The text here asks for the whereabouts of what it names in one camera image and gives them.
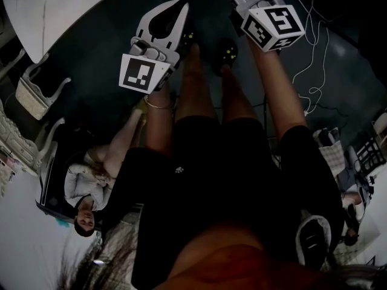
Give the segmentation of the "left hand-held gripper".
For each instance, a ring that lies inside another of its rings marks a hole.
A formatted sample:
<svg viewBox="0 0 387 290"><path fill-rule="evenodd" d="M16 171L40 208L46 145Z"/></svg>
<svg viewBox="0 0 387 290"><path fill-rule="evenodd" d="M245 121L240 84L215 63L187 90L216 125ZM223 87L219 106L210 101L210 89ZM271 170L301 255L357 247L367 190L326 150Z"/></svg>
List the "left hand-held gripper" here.
<svg viewBox="0 0 387 290"><path fill-rule="evenodd" d="M165 39L166 48L139 37L131 39L131 49L122 55L119 86L144 94L159 91L177 69L180 43L189 11L182 0L164 2L147 12L140 20L137 36Z"/></svg>

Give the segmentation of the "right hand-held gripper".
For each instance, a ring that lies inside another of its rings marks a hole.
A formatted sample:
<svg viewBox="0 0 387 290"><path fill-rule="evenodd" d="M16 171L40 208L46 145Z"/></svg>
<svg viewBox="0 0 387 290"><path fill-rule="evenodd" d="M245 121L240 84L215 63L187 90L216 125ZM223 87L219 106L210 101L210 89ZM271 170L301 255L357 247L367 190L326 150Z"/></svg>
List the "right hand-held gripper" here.
<svg viewBox="0 0 387 290"><path fill-rule="evenodd" d="M233 0L232 24L239 36L249 37L263 52L293 45L305 29L292 5L283 0Z"/></svg>

